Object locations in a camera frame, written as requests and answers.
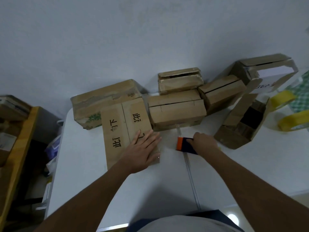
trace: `yellow tape roll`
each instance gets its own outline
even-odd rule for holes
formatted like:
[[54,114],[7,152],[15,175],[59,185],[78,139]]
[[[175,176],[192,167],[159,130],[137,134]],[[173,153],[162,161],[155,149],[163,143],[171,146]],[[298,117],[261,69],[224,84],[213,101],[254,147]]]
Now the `yellow tape roll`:
[[309,110],[282,118],[278,127],[285,132],[309,128]]
[[271,101],[272,104],[272,111],[275,111],[284,107],[285,105],[289,104],[295,99],[296,96],[292,92],[284,90],[275,95],[274,97],[271,97],[269,100]]

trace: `green and white gingham fabric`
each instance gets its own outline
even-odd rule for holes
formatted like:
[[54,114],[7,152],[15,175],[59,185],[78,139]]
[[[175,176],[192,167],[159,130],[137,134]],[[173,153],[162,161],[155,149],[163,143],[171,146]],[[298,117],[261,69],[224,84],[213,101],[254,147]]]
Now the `green and white gingham fabric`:
[[300,85],[294,88],[287,87],[287,90],[291,91],[297,97],[295,101],[289,104],[294,113],[309,110],[309,71],[302,78],[303,82]]

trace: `white shirt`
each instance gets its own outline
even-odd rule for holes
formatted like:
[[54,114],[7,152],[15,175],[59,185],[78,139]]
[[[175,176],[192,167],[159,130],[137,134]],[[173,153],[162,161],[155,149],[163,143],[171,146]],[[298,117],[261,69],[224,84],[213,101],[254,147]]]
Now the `white shirt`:
[[150,222],[138,232],[240,232],[222,222],[209,218],[190,216],[171,216]]

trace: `wooden furniture edge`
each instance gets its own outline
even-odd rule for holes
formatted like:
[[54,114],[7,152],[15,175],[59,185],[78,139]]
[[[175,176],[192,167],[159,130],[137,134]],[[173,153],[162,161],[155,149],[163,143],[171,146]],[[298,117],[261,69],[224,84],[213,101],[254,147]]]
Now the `wooden furniture edge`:
[[16,142],[12,148],[12,151],[7,159],[6,164],[12,166],[12,175],[10,179],[9,189],[5,200],[5,206],[0,216],[0,231],[3,230],[7,214],[9,213],[10,206],[13,200],[15,189],[19,181],[21,170],[25,161],[25,157],[28,152],[28,148],[33,136],[33,132],[36,127],[39,110],[41,107],[31,108],[29,117],[22,124],[22,128]]

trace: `hand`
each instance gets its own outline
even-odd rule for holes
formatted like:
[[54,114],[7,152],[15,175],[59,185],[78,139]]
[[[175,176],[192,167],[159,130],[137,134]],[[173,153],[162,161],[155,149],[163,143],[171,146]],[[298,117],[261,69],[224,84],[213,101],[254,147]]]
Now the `hand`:
[[217,141],[213,136],[207,134],[196,132],[193,136],[193,140],[187,139],[187,142],[190,143],[193,149],[204,159],[214,151],[220,151]]
[[141,131],[139,130],[119,160],[123,168],[127,168],[129,174],[146,169],[154,160],[160,157],[160,153],[149,156],[150,152],[162,139],[160,133],[153,133],[153,130],[149,130],[144,137],[138,139],[140,134]]

